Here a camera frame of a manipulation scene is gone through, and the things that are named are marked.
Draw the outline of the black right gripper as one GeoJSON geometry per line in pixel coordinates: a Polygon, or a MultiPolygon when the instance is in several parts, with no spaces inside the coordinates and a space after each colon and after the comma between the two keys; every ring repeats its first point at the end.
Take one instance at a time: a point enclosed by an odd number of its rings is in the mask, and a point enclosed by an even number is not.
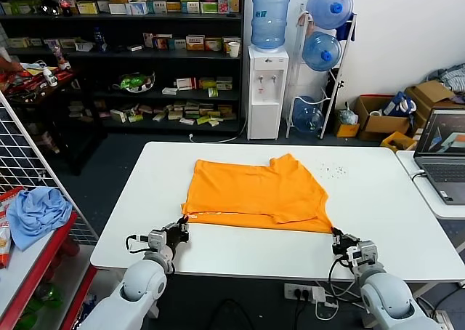
{"type": "Polygon", "coordinates": [[[360,242],[359,238],[346,234],[336,227],[331,228],[331,233],[333,235],[333,254],[335,256],[348,257],[348,249],[356,247],[360,242]]]}

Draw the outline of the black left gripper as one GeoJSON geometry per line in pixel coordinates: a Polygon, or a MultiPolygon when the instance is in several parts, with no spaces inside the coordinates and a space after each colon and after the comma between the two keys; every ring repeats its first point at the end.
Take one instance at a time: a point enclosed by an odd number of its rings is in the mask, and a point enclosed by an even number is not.
{"type": "Polygon", "coordinates": [[[188,232],[188,219],[181,217],[164,228],[166,232],[166,245],[175,251],[180,243],[187,243],[190,235],[188,232]]]}

